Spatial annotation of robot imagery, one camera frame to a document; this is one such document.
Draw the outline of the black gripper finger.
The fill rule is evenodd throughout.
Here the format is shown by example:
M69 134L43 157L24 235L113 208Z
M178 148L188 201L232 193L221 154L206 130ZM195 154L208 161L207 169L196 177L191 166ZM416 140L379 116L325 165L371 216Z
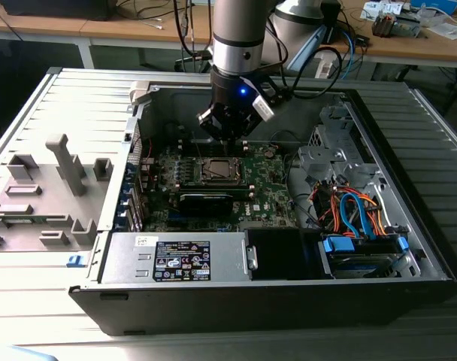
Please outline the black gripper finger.
M254 110L236 111L232 117L232 154L239 154L238 141L250 135L262 118Z
M200 128L223 146L225 154L233 153L233 119L228 106L215 103L200 113L197 119Z

